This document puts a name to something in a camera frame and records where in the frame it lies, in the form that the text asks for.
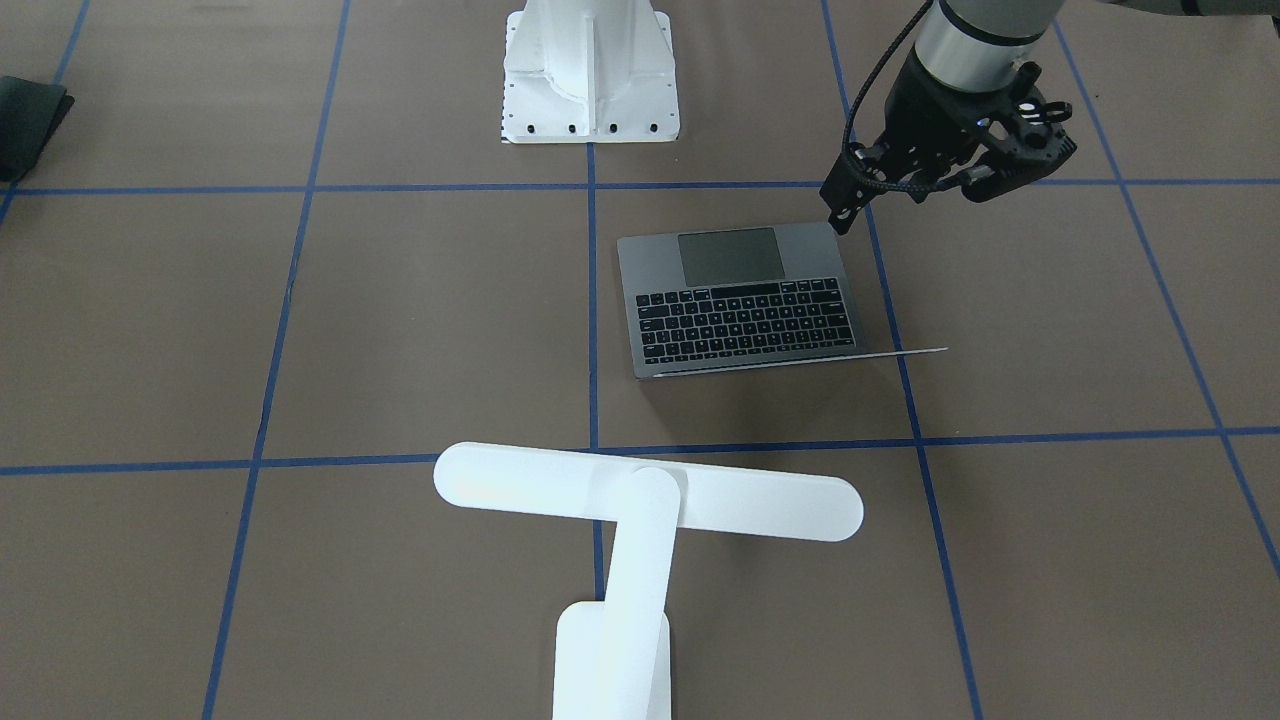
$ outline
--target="blue tape line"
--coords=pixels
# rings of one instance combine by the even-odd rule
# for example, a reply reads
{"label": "blue tape line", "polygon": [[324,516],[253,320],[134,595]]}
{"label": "blue tape line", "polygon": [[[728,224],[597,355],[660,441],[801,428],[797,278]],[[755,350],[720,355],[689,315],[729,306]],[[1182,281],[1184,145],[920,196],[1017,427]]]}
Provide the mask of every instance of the blue tape line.
{"label": "blue tape line", "polygon": [[184,470],[247,470],[250,460],[188,460],[179,462],[92,462],[81,465],[18,465],[0,468],[0,477],[88,475],[115,473],[174,473]]}
{"label": "blue tape line", "polygon": [[[599,342],[596,340],[596,214],[595,214],[595,143],[586,143],[586,263],[588,263],[588,372],[586,405],[588,434],[591,451],[600,447],[600,402],[599,402]],[[591,521],[591,561],[595,579],[595,600],[604,600],[604,530],[599,520]]]}
{"label": "blue tape line", "polygon": [[311,169],[307,174],[307,191],[302,199],[302,210],[298,217],[298,231],[293,241],[293,254],[289,259],[289,273],[284,286],[284,299],[280,302],[280,319],[275,331],[275,345],[271,350],[271,365],[266,375],[266,389],[262,393],[262,418],[257,429],[257,438],[253,443],[253,466],[248,471],[248,482],[244,487],[244,503],[241,507],[239,530],[236,534],[236,550],[232,553],[232,566],[227,579],[227,596],[223,601],[223,615],[218,626],[218,641],[214,646],[214,660],[209,671],[209,687],[205,691],[204,720],[212,720],[214,706],[218,701],[218,683],[221,678],[223,659],[227,652],[227,637],[230,633],[232,611],[236,606],[236,589],[239,584],[241,561],[244,556],[244,544],[248,539],[248,524],[253,514],[253,496],[257,491],[257,477],[262,461],[262,451],[266,446],[266,432],[271,420],[271,404],[275,400],[275,383],[280,372],[280,357],[284,355],[284,338],[289,328],[289,310],[293,302],[293,284],[298,277],[298,261],[302,256],[302,246],[306,240],[307,224],[311,217],[311,201],[315,197],[316,177],[320,174],[320,156],[324,151],[325,131],[329,126],[329,111],[333,106],[333,92],[338,83],[338,68],[342,63],[342,46],[347,35],[347,19],[351,14],[351,0],[343,0],[342,15],[338,19],[338,33],[334,40],[333,59],[329,64],[329,82],[325,85],[324,104],[320,109],[320,122],[316,127],[316,141],[311,155]]}
{"label": "blue tape line", "polygon": [[15,195],[14,191],[17,188],[18,183],[12,182],[9,183],[9,187],[5,188],[4,191],[4,200],[0,201],[0,227],[4,227],[4,219],[9,215],[9,208],[13,205],[13,197]]}
{"label": "blue tape line", "polygon": [[602,182],[598,190],[768,190],[822,187],[822,181]]}
{"label": "blue tape line", "polygon": [[23,187],[18,195],[31,196],[95,196],[95,195],[270,195],[306,192],[306,186],[209,186],[209,187]]}
{"label": "blue tape line", "polygon": [[1280,436],[1280,425],[1260,425],[1251,428],[1226,428],[1229,436]]}
{"label": "blue tape line", "polygon": [[83,0],[83,3],[81,3],[79,13],[76,14],[76,24],[72,27],[72,36],[67,40],[67,49],[63,50],[63,59],[58,63],[58,72],[54,73],[54,85],[63,83],[63,76],[67,74],[67,65],[72,61],[72,53],[76,51],[76,44],[79,42],[79,33],[84,27],[86,15],[88,15],[88,0]]}
{"label": "blue tape line", "polygon": [[[831,45],[832,63],[836,69],[836,79],[840,86],[840,101],[849,115],[849,95],[845,87],[844,70],[841,69],[840,50],[835,40],[835,29],[831,22],[831,9],[827,0],[822,0],[823,19],[827,23],[827,38]],[[881,283],[881,295],[884,300],[884,313],[888,316],[888,328],[893,338],[893,350],[902,350],[902,337],[899,332],[897,314],[893,310],[893,293],[888,283],[888,272],[884,268],[884,255],[881,251],[879,233],[876,229],[876,214],[872,206],[863,209],[867,218],[867,231],[870,234],[872,252],[876,258],[876,274]],[[924,450],[920,433],[920,419],[915,407],[915,396],[911,392],[911,377],[906,369],[906,357],[897,357],[899,379],[902,383],[902,400],[906,404],[906,415],[911,424],[911,445],[915,447],[916,462],[920,468],[920,482],[924,484],[924,497],[929,506],[929,520],[933,525],[933,541],[938,550],[938,564],[942,569],[942,579],[947,591],[947,603],[951,607],[951,624],[956,634],[956,647],[960,651],[960,664],[964,669],[965,687],[969,691],[969,705],[973,710],[974,720],[983,720],[982,698],[978,693],[978,680],[973,670],[973,660],[969,653],[968,633],[964,629],[964,616],[960,612],[960,597],[955,587],[955,577],[951,571],[951,557],[947,552],[946,534],[942,529],[942,515],[938,511],[937,495],[933,489],[933,474],[929,470],[929,459]]]}
{"label": "blue tape line", "polygon": [[1089,110],[1089,118],[1093,119],[1093,127],[1098,131],[1098,140],[1102,143],[1103,152],[1107,155],[1107,163],[1111,164],[1111,172],[1115,174],[1116,182],[1120,187],[1120,195],[1124,197],[1125,206],[1129,210],[1129,219],[1133,220],[1134,231],[1138,233],[1138,241],[1142,243],[1142,250],[1147,255],[1147,263],[1151,265],[1151,272],[1156,278],[1156,284],[1160,287],[1160,295],[1165,300],[1165,307],[1169,310],[1169,316],[1172,319],[1174,328],[1178,331],[1178,338],[1183,343],[1183,351],[1187,354],[1187,360],[1196,375],[1196,383],[1199,386],[1201,395],[1204,397],[1204,405],[1208,407],[1210,416],[1213,419],[1213,427],[1221,438],[1222,450],[1226,452],[1228,461],[1231,464],[1231,471],[1235,474],[1235,482],[1240,487],[1240,495],[1244,496],[1245,505],[1249,509],[1249,515],[1253,516],[1253,524],[1258,530],[1260,538],[1262,539],[1262,546],[1266,548],[1267,556],[1271,559],[1271,568],[1275,571],[1276,578],[1280,578],[1280,552],[1276,551],[1275,541],[1271,538],[1271,532],[1267,529],[1266,521],[1262,518],[1262,511],[1258,509],[1252,488],[1249,488],[1249,480],[1244,477],[1244,470],[1240,468],[1239,459],[1235,456],[1235,448],[1231,446],[1230,433],[1226,432],[1226,428],[1222,424],[1222,416],[1217,410],[1217,404],[1213,401],[1213,395],[1210,392],[1208,380],[1206,380],[1199,360],[1196,357],[1196,350],[1192,347],[1192,341],[1187,334],[1187,328],[1183,325],[1183,319],[1178,314],[1178,306],[1174,304],[1174,296],[1169,291],[1169,286],[1165,283],[1165,275],[1160,270],[1160,263],[1156,260],[1156,252],[1151,247],[1147,231],[1142,224],[1142,218],[1138,215],[1138,208],[1134,205],[1133,197],[1129,193],[1128,181],[1125,181],[1124,174],[1120,172],[1120,164],[1116,161],[1115,154],[1111,151],[1111,143],[1107,141],[1106,131],[1102,129],[1102,120],[1098,117],[1097,109],[1093,106],[1093,101],[1089,100],[1088,88],[1084,87],[1084,77],[1080,74],[1080,69],[1075,64],[1075,58],[1071,55],[1071,49],[1066,42],[1066,36],[1062,33],[1062,27],[1057,23],[1057,20],[1053,20],[1053,32],[1057,33],[1057,40],[1062,45],[1062,51],[1066,55],[1066,63],[1070,65],[1071,74],[1075,77],[1075,85],[1079,87],[1080,95],[1084,97],[1084,106]]}
{"label": "blue tape line", "polygon": [[586,190],[586,184],[580,182],[317,184],[314,190],[316,192],[518,192]]}

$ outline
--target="brown floor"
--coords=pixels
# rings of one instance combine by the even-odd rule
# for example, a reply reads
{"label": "brown floor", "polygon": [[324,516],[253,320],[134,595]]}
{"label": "brown floor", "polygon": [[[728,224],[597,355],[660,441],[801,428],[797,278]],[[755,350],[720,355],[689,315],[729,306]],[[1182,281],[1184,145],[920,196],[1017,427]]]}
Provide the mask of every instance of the brown floor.
{"label": "brown floor", "polygon": [[0,190],[0,717],[549,717],[612,528],[444,503],[463,439],[863,495],[838,544],[678,536],[680,720],[1276,716],[1270,20],[1073,0],[1078,155],[876,201],[869,337],[950,351],[640,383],[616,240],[826,217],[914,3],[659,1],[682,136],[594,149],[498,142],[520,5],[0,5],[77,97]]}

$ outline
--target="laptop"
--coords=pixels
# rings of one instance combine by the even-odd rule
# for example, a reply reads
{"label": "laptop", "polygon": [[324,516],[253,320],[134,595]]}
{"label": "laptop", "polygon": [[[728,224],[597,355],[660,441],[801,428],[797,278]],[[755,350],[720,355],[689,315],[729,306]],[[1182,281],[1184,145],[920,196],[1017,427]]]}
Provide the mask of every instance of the laptop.
{"label": "laptop", "polygon": [[827,223],[623,237],[636,378],[869,356]]}

